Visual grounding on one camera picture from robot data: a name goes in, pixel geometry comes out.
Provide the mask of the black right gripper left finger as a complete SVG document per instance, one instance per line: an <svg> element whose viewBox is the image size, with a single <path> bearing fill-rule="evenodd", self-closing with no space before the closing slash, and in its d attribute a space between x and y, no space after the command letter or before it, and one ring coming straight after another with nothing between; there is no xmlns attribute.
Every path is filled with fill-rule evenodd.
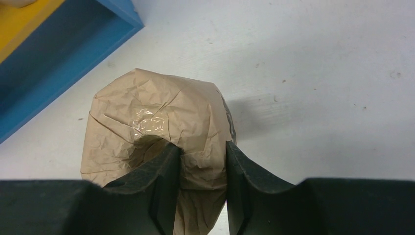
<svg viewBox="0 0 415 235"><path fill-rule="evenodd" d="M74 203L63 235L166 235L173 232L181 149L167 144L160 154L100 187L75 181Z"/></svg>

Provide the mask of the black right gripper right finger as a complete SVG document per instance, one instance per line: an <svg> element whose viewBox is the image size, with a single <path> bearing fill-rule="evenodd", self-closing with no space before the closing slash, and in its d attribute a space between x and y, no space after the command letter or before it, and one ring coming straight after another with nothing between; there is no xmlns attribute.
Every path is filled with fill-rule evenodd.
<svg viewBox="0 0 415 235"><path fill-rule="evenodd" d="M232 235L323 235L312 189L291 184L226 143L227 205Z"/></svg>

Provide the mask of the brown cartoon paper roll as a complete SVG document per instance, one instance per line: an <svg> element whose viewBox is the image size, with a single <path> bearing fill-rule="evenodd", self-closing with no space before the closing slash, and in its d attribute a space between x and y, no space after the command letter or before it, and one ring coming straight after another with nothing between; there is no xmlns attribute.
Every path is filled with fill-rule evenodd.
<svg viewBox="0 0 415 235"><path fill-rule="evenodd" d="M36 0L0 0L0 3L7 6L12 6L15 8L22 8L33 4Z"/></svg>

